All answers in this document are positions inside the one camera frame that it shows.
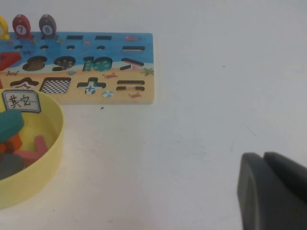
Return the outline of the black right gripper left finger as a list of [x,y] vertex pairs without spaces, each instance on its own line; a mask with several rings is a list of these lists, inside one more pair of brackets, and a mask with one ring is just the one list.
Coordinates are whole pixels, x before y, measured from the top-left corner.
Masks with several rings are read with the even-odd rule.
[[307,191],[289,189],[263,156],[242,155],[237,197],[245,230],[307,228]]

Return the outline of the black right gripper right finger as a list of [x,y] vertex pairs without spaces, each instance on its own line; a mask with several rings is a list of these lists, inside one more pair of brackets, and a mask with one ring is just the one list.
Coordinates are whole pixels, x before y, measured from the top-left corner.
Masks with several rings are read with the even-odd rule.
[[306,167],[277,152],[266,152],[263,158],[289,189],[293,191],[307,190]]

